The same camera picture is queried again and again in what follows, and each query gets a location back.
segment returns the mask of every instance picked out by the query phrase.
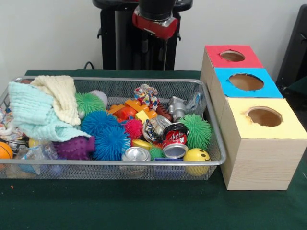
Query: cable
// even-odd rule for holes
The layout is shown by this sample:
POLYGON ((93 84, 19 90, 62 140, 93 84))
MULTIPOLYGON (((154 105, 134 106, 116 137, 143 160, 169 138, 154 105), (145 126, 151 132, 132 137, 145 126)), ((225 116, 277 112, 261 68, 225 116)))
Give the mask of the cable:
POLYGON ((92 69, 95 69, 95 68, 94 68, 94 65, 93 65, 92 62, 90 62, 90 61, 88 61, 88 62, 85 64, 85 66, 84 66, 83 69, 86 69, 87 66, 88 66, 89 64, 91 65, 92 69))

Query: towel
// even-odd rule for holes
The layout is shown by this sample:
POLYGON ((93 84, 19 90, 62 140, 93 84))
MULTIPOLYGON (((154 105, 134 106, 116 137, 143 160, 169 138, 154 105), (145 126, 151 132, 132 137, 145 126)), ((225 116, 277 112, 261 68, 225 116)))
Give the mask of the towel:
POLYGON ((81 123, 73 78, 70 76, 38 76, 31 82, 31 85, 53 97, 53 108, 61 121, 73 126, 81 123))
POLYGON ((9 96, 14 125, 28 137, 60 142, 77 136, 90 137, 61 121, 52 108, 53 97, 34 86, 10 82, 9 96))

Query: red lid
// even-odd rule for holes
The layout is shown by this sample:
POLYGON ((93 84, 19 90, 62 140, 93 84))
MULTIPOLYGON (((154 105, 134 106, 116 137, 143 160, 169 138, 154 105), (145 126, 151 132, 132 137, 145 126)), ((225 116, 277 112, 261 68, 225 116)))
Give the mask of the red lid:
POLYGON ((206 46, 214 68, 263 68, 250 46, 206 46))

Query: pink spiky ball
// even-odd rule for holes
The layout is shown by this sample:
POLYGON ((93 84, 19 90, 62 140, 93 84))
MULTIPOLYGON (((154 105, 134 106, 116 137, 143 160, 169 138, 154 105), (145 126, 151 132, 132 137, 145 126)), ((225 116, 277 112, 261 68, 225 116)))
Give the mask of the pink spiky ball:
POLYGON ((131 119, 124 125, 126 133, 128 133, 129 138, 132 140, 139 139, 142 136, 142 127, 143 124, 138 119, 131 119))

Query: light blue towel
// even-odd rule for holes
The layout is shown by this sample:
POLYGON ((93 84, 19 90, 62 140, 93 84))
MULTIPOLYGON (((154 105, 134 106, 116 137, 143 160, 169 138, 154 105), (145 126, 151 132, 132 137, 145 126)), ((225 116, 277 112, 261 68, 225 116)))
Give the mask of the light blue towel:
POLYGON ((53 97, 32 85, 9 83, 10 107, 14 125, 33 139, 67 141, 77 136, 90 137, 58 119, 52 108, 53 97))

